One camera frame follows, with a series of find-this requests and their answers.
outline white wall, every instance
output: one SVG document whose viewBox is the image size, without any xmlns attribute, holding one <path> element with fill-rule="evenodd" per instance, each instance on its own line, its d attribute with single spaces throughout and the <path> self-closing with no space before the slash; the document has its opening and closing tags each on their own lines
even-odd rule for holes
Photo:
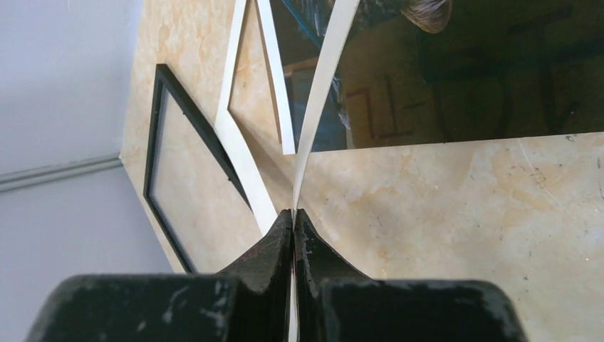
<svg viewBox="0 0 604 342">
<path fill-rule="evenodd" d="M 119 151 L 141 9 L 0 1 L 0 175 Z"/>
<path fill-rule="evenodd" d="M 123 168 L 0 194 L 0 341 L 87 273 L 172 272 Z"/>
</svg>

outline white paper strip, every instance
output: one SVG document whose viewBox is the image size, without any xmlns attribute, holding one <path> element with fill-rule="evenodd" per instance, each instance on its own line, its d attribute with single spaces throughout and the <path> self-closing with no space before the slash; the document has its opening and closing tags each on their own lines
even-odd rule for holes
<svg viewBox="0 0 604 342">
<path fill-rule="evenodd" d="M 277 43 L 277 32 L 275 21 L 271 10 L 270 0 L 256 0 L 258 6 L 260 29 L 264 37 L 264 50 L 269 64 L 266 66 L 269 72 L 269 82 L 272 85 L 274 102 L 276 104 L 277 116 L 279 118 L 279 131 L 281 132 L 281 147 L 283 154 L 293 155 L 296 146 L 293 142 L 293 126 L 291 125 L 291 114 L 289 111 L 289 99 L 285 87 L 285 76 L 283 75 L 283 64 Z"/>
<path fill-rule="evenodd" d="M 264 236 L 275 222 L 277 213 L 248 145 L 229 112 L 235 64 L 239 52 L 239 39 L 241 38 L 241 28 L 246 12 L 246 3 L 247 0 L 235 1 L 235 10 L 233 13 L 231 33 L 229 35 L 229 45 L 226 50 L 227 55 L 222 78 L 222 89 L 218 102 L 216 121 L 214 122 L 214 130 L 220 139 L 220 143 L 222 143 L 222 146 L 226 150 L 226 153 L 229 155 L 229 159 L 241 181 L 241 186 L 246 193 L 251 211 L 254 213 L 254 217 L 258 223 L 258 228 Z"/>
<path fill-rule="evenodd" d="M 304 113 L 304 122 L 298 143 L 298 157 L 296 158 L 296 176 L 293 181 L 293 215 L 294 221 L 300 191 L 302 190 L 302 180 L 306 171 L 308 156 L 315 141 L 315 135 L 319 126 L 319 120 L 325 107 L 325 101 L 331 87 L 335 70 L 338 67 L 348 32 L 353 24 L 359 0 L 337 0 L 333 5 L 333 11 L 329 19 L 323 47 L 319 54 L 311 93 L 306 103 L 306 112 Z"/>
</svg>

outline beige floor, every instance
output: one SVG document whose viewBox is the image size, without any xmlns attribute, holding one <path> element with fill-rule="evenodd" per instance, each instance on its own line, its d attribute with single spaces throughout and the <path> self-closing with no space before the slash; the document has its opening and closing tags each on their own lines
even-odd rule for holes
<svg viewBox="0 0 604 342">
<path fill-rule="evenodd" d="M 155 64 L 167 63 L 213 120 L 233 4 L 145 1 L 122 151 L 141 199 Z M 294 159 L 278 144 L 255 9 L 237 70 L 232 112 L 275 207 L 289 208 Z M 166 189 L 162 205 L 197 267 L 211 272 L 259 231 L 183 118 L 168 115 L 172 159 L 162 174 L 181 190 Z M 532 341 L 601 341 L 603 146 L 598 133 L 313 154 L 301 207 L 371 276 L 490 280 L 514 300 Z"/>
</svg>

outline black picture frame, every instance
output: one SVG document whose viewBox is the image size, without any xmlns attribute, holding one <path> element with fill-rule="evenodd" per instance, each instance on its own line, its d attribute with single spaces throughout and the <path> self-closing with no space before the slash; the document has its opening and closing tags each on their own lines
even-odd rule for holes
<svg viewBox="0 0 604 342">
<path fill-rule="evenodd" d="M 184 250 L 184 247 L 178 240 L 176 232 L 166 219 L 162 208 L 158 205 L 153 197 L 153 178 L 155 168 L 155 158 L 157 157 L 157 141 L 160 138 L 160 120 L 162 119 L 163 100 L 165 93 L 171 95 L 184 116 L 187 117 L 197 134 L 202 139 L 208 150 L 218 162 L 224 174 L 229 178 L 229 181 L 235 186 L 237 192 L 241 195 L 245 203 L 249 207 L 249 202 L 245 194 L 244 188 L 239 181 L 239 177 L 233 168 L 231 160 L 227 152 L 222 147 L 220 140 L 214 132 L 214 128 L 209 124 L 206 117 L 195 105 L 186 90 L 182 87 L 174 73 L 166 64 L 157 64 L 155 67 L 155 82 L 153 85 L 153 98 L 151 105 L 151 123 L 149 127 L 149 143 L 147 145 L 147 161 L 145 166 L 145 183 L 143 185 L 142 196 L 149 205 L 157 223 L 160 225 L 164 235 L 166 236 L 170 246 L 174 249 L 177 258 L 182 265 L 182 268 L 189 274 L 197 273 L 197 269 L 190 259 L 189 255 Z"/>
</svg>

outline scratch on floor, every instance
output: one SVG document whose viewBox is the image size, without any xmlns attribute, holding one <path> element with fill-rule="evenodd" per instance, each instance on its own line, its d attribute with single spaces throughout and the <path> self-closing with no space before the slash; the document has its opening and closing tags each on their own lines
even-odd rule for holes
<svg viewBox="0 0 604 342">
<path fill-rule="evenodd" d="M 533 164 L 531 163 L 531 160 L 529 159 L 529 155 L 526 154 L 526 150 L 524 149 L 522 142 L 520 141 L 520 139 L 516 139 L 516 141 L 518 141 L 518 145 L 520 145 L 520 149 L 522 150 L 522 153 L 524 154 L 524 159 L 526 159 L 528 166 L 531 167 L 531 170 L 533 171 L 533 173 L 535 173 L 535 168 L 533 167 Z M 573 217 L 576 218 L 576 216 L 570 210 L 568 210 L 567 207 L 564 207 L 564 205 L 562 203 L 560 203 L 560 201 L 558 201 L 558 199 L 556 197 L 554 197 L 551 194 L 551 192 L 549 192 L 548 188 L 543 183 L 541 183 L 541 185 L 543 186 L 543 190 L 545 190 L 547 192 L 549 197 L 551 197 L 554 201 L 556 201 L 556 203 L 558 203 L 558 205 L 560 205 L 562 208 L 564 208 L 564 210 L 566 210 L 569 214 L 571 214 Z"/>
</svg>

